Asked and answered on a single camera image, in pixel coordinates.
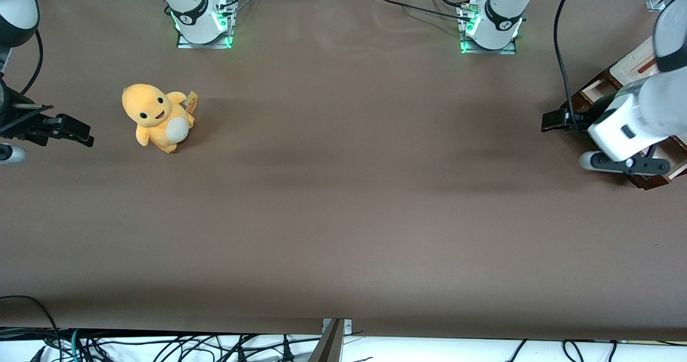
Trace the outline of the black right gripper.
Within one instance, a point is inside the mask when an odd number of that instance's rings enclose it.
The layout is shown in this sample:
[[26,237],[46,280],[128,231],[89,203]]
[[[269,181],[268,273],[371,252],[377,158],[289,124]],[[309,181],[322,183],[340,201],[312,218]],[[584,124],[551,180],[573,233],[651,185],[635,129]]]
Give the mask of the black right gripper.
[[[54,105],[36,104],[19,92],[8,88],[1,80],[1,135],[3,139],[27,140],[43,147],[49,139],[55,138],[52,126],[45,121],[51,119],[43,113],[54,108]],[[54,129],[58,139],[78,142],[86,147],[93,147],[95,137],[91,136],[91,127],[66,114],[58,114],[54,119]]]

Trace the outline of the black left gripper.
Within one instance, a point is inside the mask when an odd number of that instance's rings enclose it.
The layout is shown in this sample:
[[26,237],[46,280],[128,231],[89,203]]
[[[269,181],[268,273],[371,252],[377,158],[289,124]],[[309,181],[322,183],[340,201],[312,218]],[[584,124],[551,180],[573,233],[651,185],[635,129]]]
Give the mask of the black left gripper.
[[542,115],[542,133],[550,131],[578,129],[587,132],[588,128],[603,115],[613,102],[613,96],[604,96],[596,100],[587,110],[575,113],[568,107],[562,107]]

